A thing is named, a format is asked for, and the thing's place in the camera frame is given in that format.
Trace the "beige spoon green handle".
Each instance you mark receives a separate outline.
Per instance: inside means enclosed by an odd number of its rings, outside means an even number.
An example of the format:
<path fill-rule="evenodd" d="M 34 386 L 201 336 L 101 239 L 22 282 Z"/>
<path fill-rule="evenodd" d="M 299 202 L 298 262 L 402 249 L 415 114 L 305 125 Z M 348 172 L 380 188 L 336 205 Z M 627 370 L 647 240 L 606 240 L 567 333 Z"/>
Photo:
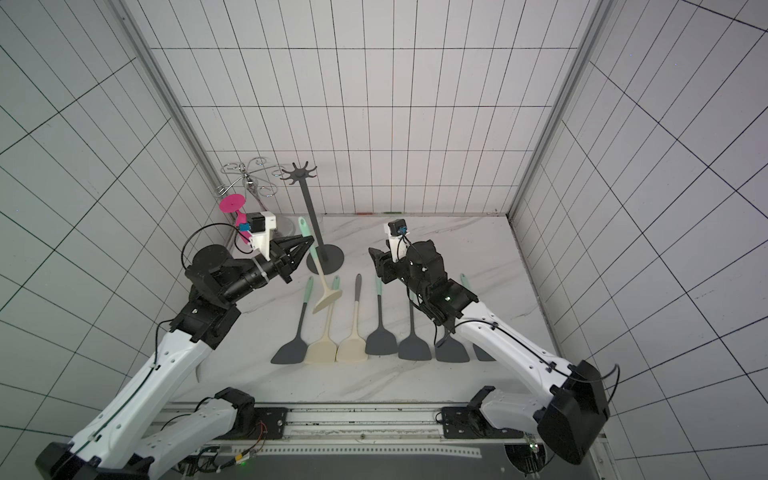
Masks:
<path fill-rule="evenodd" d="M 317 269 L 320 283 L 321 283 L 321 285 L 323 287 L 323 295 L 318 300 L 318 302 L 316 303 L 316 305 L 315 305 L 315 307 L 313 309 L 314 313 L 318 313 L 318 312 L 322 311 L 323 309 L 325 309 L 325 308 L 329 307 L 330 305 L 332 305 L 338 299 L 340 299 L 342 294 L 343 294 L 343 292 L 338 287 L 329 287 L 328 286 L 328 284 L 326 282 L 325 274 L 324 274 L 324 271 L 323 271 L 323 267 L 322 267 L 322 265 L 320 263 L 320 259 L 319 259 L 318 254 L 317 254 L 317 249 L 314 246 L 314 237 L 311 234 L 310 227 L 309 227 L 309 224 L 307 223 L 306 219 L 304 217 L 299 217 L 298 218 L 298 225 L 299 225 L 299 229 L 301 231 L 301 234 L 304 237 L 308 237 L 309 240 L 310 240 L 309 252 L 310 252 L 311 258 L 312 258 L 312 260 L 313 260 L 313 262 L 315 264 L 315 267 Z"/>

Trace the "grey utensil green handle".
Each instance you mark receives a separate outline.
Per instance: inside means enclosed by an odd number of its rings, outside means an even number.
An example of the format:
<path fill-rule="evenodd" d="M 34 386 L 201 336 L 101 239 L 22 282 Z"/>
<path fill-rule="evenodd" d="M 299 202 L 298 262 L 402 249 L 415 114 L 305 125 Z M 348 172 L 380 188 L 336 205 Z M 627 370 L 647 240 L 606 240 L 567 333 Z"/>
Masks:
<path fill-rule="evenodd" d="M 383 322 L 383 283 L 380 278 L 376 278 L 376 300 L 377 300 L 377 328 L 369 334 L 366 339 L 365 353 L 367 355 L 385 356 L 395 354 L 398 350 L 398 343 L 395 335 L 388 331 Z"/>

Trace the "beige spatula grey handle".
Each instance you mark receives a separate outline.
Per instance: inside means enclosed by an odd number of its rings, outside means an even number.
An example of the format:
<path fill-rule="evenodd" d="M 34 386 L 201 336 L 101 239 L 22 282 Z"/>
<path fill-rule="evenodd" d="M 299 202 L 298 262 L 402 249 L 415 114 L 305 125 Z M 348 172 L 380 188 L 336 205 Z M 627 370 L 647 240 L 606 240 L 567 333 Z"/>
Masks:
<path fill-rule="evenodd" d="M 367 360 L 366 342 L 359 334 L 360 297 L 362 290 L 362 275 L 355 278 L 354 304 L 352 327 L 350 334 L 339 344 L 336 361 L 339 363 L 359 363 Z"/>

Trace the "beige spatula green handle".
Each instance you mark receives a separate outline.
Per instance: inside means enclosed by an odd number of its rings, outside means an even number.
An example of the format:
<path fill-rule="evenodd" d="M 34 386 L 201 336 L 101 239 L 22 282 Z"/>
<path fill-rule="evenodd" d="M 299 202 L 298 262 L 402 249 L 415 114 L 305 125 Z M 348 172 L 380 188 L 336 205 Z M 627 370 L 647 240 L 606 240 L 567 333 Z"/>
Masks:
<path fill-rule="evenodd" d="M 332 284 L 332 294 L 324 297 L 319 305 L 327 311 L 326 322 L 322 337 L 309 345 L 304 362 L 306 364 L 333 363 L 336 358 L 337 344 L 330 338 L 330 326 L 335 302 L 342 296 L 340 289 L 340 277 L 336 275 Z"/>

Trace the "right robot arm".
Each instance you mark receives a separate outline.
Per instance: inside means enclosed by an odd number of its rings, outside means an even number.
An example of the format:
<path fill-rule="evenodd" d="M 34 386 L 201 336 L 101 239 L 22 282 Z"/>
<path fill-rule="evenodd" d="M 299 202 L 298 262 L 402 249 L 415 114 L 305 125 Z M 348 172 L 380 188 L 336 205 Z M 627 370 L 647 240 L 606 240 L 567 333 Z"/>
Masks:
<path fill-rule="evenodd" d="M 525 385 L 524 394 L 488 391 L 479 401 L 481 418 L 497 430 L 534 433 L 553 454 L 581 464 L 610 417 L 599 370 L 586 360 L 573 364 L 507 325 L 448 276 L 432 241 L 391 237 L 387 246 L 369 251 L 377 277 L 385 284 L 402 282 L 417 310 L 478 345 Z"/>

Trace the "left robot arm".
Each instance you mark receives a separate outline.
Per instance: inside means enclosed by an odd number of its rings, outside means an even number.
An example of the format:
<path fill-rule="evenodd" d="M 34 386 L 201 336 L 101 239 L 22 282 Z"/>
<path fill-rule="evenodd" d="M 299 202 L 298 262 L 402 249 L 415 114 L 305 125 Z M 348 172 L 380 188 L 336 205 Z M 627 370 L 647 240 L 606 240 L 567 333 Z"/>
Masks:
<path fill-rule="evenodd" d="M 241 312 L 239 300 L 280 277 L 291 280 L 313 248 L 312 236 L 269 243 L 268 255 L 235 258 L 219 244 L 199 250 L 185 275 L 189 300 L 155 338 L 146 374 L 136 375 L 108 406 L 66 443 L 52 442 L 35 466 L 45 479 L 158 479 L 204 444 L 253 433 L 252 396 L 226 388 L 200 410 L 148 435 L 152 421 L 193 371 L 224 340 Z"/>

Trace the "grey utensil rack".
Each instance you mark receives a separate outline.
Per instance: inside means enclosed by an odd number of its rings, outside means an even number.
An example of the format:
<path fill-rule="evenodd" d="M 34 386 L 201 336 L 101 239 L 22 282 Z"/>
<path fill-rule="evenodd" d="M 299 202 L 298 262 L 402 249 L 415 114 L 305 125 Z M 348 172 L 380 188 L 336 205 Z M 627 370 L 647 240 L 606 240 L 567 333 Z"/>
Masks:
<path fill-rule="evenodd" d="M 299 185 L 307 213 L 309 215 L 310 225 L 314 239 L 316 241 L 315 247 L 319 260 L 308 260 L 308 268 L 312 273 L 317 273 L 318 270 L 316 263 L 319 262 L 326 274 L 334 273 L 342 267 L 344 263 L 344 253 L 340 247 L 333 244 L 327 244 L 324 241 L 322 232 L 319 228 L 319 222 L 314 208 L 314 203 L 307 185 L 308 178 L 315 178 L 313 172 L 316 170 L 316 167 L 310 168 L 309 162 L 305 162 L 303 165 L 299 165 L 293 162 L 292 166 L 292 170 L 282 169 L 284 176 L 282 176 L 281 179 L 283 181 L 289 181 L 291 185 Z"/>

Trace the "pink plastic wine glass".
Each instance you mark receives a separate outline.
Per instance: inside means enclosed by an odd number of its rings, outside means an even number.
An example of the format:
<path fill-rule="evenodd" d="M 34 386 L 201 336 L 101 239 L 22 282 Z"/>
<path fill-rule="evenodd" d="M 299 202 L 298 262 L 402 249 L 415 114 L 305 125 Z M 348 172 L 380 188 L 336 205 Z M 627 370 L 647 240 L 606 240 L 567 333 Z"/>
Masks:
<path fill-rule="evenodd" d="M 242 211 L 246 199 L 241 194 L 230 194 L 225 196 L 219 203 L 219 208 L 223 213 L 231 213 L 235 216 L 235 228 L 238 236 L 246 244 L 250 243 L 251 227 L 247 221 L 245 213 Z"/>

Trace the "chrome glass holder stand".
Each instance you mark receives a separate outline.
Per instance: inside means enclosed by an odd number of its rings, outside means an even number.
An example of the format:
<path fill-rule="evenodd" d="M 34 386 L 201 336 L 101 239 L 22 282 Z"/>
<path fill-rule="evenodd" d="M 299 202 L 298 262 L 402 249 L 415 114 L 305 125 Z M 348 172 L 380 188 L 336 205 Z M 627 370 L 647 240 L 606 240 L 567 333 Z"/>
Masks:
<path fill-rule="evenodd" d="M 244 213 L 269 211 L 276 216 L 276 229 L 274 238 L 292 235 L 295 226 L 290 220 L 276 214 L 276 208 L 267 205 L 268 201 L 276 199 L 278 188 L 275 181 L 281 175 L 276 165 L 271 165 L 265 157 L 254 157 L 247 162 L 232 162 L 224 164 L 220 172 L 227 176 L 233 176 L 233 180 L 227 180 L 217 187 L 217 196 L 220 201 L 230 194 L 241 194 L 246 203 L 242 208 Z"/>

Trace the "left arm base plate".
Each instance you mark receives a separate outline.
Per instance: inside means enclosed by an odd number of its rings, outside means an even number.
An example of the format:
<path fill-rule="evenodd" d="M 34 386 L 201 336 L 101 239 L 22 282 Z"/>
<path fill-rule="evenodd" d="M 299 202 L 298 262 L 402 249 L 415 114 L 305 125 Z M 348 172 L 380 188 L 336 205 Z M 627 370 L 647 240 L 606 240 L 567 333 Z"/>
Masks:
<path fill-rule="evenodd" d="M 234 425 L 215 441 L 280 440 L 284 436 L 288 409 L 244 407 L 236 410 Z"/>

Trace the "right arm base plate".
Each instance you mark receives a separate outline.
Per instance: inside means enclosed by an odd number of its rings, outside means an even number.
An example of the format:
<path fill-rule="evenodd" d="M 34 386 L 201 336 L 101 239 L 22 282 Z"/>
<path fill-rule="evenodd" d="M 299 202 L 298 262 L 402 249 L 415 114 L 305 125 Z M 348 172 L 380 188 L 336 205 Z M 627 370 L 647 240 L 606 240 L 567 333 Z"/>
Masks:
<path fill-rule="evenodd" d="M 443 436 L 453 440 L 522 439 L 518 430 L 493 427 L 478 408 L 445 406 L 436 415 L 436 422 L 443 429 Z"/>

